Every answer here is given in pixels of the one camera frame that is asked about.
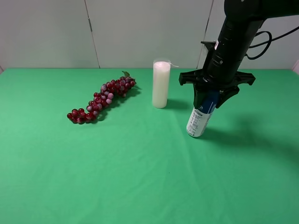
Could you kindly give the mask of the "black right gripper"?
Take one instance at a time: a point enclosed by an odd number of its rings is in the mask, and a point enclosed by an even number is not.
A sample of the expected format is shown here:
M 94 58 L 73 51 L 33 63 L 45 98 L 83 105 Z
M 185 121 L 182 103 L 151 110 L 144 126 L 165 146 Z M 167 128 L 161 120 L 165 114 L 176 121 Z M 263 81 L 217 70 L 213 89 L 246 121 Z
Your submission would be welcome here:
M 194 70 L 181 72 L 179 75 L 180 85 L 192 84 L 194 91 L 193 106 L 195 109 L 205 109 L 210 101 L 210 91 L 220 91 L 216 108 L 220 108 L 228 99 L 237 95 L 240 91 L 238 85 L 252 85 L 255 81 L 252 73 L 241 71 L 220 71 L 214 76 L 206 70 Z

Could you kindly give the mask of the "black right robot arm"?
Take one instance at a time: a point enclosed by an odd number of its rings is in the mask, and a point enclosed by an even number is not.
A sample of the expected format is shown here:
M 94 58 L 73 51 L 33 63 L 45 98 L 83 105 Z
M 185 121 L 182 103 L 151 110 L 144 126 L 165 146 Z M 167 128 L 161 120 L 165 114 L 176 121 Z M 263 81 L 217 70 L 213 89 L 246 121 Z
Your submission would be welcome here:
M 251 73 L 238 71 L 259 28 L 269 18 L 298 15 L 297 0 L 226 0 L 226 18 L 217 41 L 203 42 L 208 50 L 202 69 L 182 72 L 180 85 L 193 84 L 196 109 L 207 108 L 213 101 L 219 108 L 225 101 L 238 94 L 240 84 L 252 85 Z

